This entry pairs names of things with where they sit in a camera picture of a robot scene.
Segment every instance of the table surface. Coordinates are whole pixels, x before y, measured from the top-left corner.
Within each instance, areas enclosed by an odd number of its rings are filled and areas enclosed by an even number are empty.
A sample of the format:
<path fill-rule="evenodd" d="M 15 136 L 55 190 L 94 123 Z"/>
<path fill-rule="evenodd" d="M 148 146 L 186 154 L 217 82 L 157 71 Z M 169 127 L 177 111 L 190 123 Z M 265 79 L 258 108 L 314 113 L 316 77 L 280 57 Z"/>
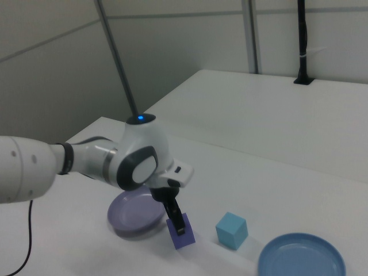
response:
<path fill-rule="evenodd" d="M 368 85 L 202 70 L 161 99 L 167 133 L 368 183 Z"/>
<path fill-rule="evenodd" d="M 175 106 L 175 100 L 164 98 L 158 103 L 162 109 L 163 102 L 168 109 Z M 211 108 L 219 110 L 220 106 Z M 162 118 L 166 112 L 162 109 L 153 113 L 162 112 L 158 118 L 169 133 L 172 155 L 195 169 L 178 202 L 189 217 L 197 242 L 175 250 L 164 219 L 144 236 L 118 237 L 107 222 L 107 211 L 122 191 L 78 173 L 58 175 L 50 191 L 34 201 L 32 253 L 19 275 L 257 275 L 262 248 L 276 236 L 290 232 L 326 239 L 344 258 L 347 275 L 366 274 L 367 184 L 225 148 L 214 140 L 211 143 L 218 145 L 203 143 L 197 135 L 201 129 L 184 133 L 186 138 L 174 136 L 180 129 L 167 126 L 169 119 Z M 188 116 L 195 115 L 194 108 L 188 110 Z M 192 123 L 200 122 L 197 118 Z M 184 129 L 190 125 L 179 119 L 178 123 Z M 214 135 L 221 135 L 224 126 L 217 134 L 216 126 L 210 127 Z M 117 141 L 123 132 L 123 122 L 100 118 L 69 142 L 91 136 Z M 25 259 L 27 210 L 27 202 L 0 206 L 2 275 L 16 270 Z M 217 241 L 215 225 L 226 212 L 247 220 L 249 237 L 237 251 Z"/>

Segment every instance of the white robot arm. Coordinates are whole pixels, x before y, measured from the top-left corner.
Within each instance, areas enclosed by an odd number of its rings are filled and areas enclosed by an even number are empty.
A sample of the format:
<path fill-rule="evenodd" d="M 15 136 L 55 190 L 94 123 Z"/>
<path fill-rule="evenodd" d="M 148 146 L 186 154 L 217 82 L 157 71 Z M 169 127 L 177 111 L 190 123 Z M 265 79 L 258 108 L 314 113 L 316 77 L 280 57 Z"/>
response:
<path fill-rule="evenodd" d="M 153 198 L 163 202 L 177 233 L 183 233 L 185 225 L 175 197 L 189 182 L 193 168 L 170 155 L 155 116 L 129 118 L 119 143 L 92 137 L 77 144 L 49 145 L 0 136 L 0 203 L 40 197 L 56 174 L 70 171 L 123 190 L 134 190 L 145 183 Z"/>

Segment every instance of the purple bowl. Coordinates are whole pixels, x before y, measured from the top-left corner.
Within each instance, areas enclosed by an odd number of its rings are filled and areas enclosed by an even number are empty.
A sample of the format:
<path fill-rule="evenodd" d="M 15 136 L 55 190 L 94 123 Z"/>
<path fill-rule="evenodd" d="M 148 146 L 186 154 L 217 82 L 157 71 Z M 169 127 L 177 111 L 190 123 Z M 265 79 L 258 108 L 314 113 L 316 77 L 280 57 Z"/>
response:
<path fill-rule="evenodd" d="M 108 221 L 121 235 L 140 234 L 154 228 L 165 213 L 161 202 L 152 198 L 148 187 L 125 191 L 110 204 Z"/>

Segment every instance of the black cable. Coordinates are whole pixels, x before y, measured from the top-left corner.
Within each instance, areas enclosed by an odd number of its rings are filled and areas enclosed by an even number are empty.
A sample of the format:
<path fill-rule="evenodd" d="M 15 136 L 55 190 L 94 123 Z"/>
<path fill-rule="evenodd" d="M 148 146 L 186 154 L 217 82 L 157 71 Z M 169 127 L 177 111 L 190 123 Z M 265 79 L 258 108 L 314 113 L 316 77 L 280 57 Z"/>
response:
<path fill-rule="evenodd" d="M 32 249 L 32 225 L 31 225 L 31 220 L 30 220 L 30 214 L 32 212 L 32 204 L 33 204 L 33 200 L 31 200 L 29 202 L 29 210 L 28 210 L 28 231 L 29 231 L 29 247 L 28 247 L 28 254 L 27 257 L 24 260 L 24 263 L 22 264 L 22 266 L 16 270 L 15 272 L 6 275 L 6 276 L 13 276 L 16 275 L 19 271 L 21 271 L 23 269 L 23 267 L 27 264 L 28 259 L 29 259 L 29 255 L 30 255 L 30 250 Z"/>

